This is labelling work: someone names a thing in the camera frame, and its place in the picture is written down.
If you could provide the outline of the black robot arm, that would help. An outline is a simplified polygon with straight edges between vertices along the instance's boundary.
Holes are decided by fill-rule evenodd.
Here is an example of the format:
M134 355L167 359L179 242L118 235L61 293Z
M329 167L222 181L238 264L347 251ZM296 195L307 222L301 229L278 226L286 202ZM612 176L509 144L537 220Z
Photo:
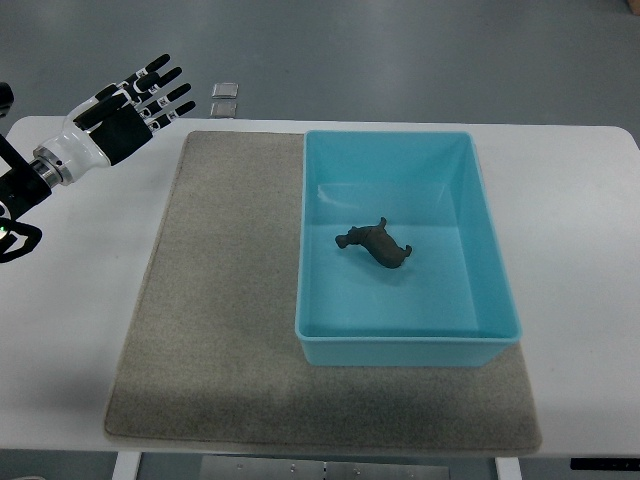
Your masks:
M31 253L42 231L18 219L51 195L51 187L1 136L1 160L9 170L1 176L1 262L8 263Z

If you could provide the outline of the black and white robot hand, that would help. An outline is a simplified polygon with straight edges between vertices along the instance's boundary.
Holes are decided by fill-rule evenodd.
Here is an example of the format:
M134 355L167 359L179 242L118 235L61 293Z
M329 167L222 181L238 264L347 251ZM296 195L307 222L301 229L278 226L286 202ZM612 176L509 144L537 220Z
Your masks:
M74 108L61 132L34 150L31 166L53 188L79 180L87 171L111 167L130 157L159 130L195 108L178 105L191 85L166 91L182 69L160 69L170 61L163 54L126 79L107 85Z

